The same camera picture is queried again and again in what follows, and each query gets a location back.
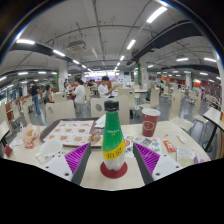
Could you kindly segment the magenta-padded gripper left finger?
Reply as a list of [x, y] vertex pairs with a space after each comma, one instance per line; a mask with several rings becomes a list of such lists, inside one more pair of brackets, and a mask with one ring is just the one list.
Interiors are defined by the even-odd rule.
[[90, 154], [91, 145], [87, 143], [70, 151], [66, 155], [56, 155], [43, 165], [43, 169], [79, 185], [82, 181]]

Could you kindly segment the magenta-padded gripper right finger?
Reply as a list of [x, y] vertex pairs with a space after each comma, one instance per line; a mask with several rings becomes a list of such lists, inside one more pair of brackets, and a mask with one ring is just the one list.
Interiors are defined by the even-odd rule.
[[159, 155], [137, 143], [133, 144], [133, 153], [145, 184], [152, 183], [182, 169], [182, 166], [169, 155]]

